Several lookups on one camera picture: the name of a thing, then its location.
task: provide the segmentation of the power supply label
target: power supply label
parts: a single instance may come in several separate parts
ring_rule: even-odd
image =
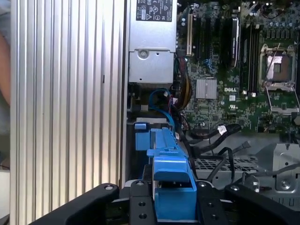
[[[136,20],[172,22],[174,0],[136,0]]]

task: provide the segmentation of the metal grille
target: metal grille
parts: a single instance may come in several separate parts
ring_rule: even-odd
[[[196,169],[200,170],[213,170],[219,161],[215,160],[196,160],[195,166]],[[235,159],[234,160],[234,167],[236,171],[242,171],[242,172],[256,172],[257,171],[257,165],[256,160],[252,159]],[[227,162],[221,167],[221,171],[230,171],[230,163],[227,160]]]

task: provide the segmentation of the ribbed metal panel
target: ribbed metal panel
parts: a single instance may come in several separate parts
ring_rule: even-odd
[[[117,183],[123,0],[12,0],[10,224]]]

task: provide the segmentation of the white surface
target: white surface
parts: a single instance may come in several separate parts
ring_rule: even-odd
[[[9,214],[9,171],[0,170],[0,218]]]

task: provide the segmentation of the screw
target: screw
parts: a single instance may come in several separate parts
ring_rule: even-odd
[[[138,182],[136,183],[136,185],[139,185],[139,186],[144,185],[144,182],[138,181]]]
[[[199,186],[205,187],[205,186],[206,186],[206,183],[205,183],[205,182],[199,182]]]
[[[286,188],[286,187],[289,186],[289,182],[283,180],[283,181],[281,181],[281,185],[282,185],[284,188]]]
[[[215,214],[212,214],[212,215],[211,215],[211,218],[212,218],[213,220],[217,220],[217,219],[218,219],[217,215],[215,215]]]
[[[105,187],[105,190],[107,190],[107,191],[109,191],[109,190],[111,190],[111,189],[113,189],[113,186],[111,186],[111,185],[107,185],[107,186]]]
[[[239,190],[239,187],[238,187],[238,186],[231,186],[230,189],[231,189],[231,190],[234,190],[234,191],[238,191],[238,190]]]

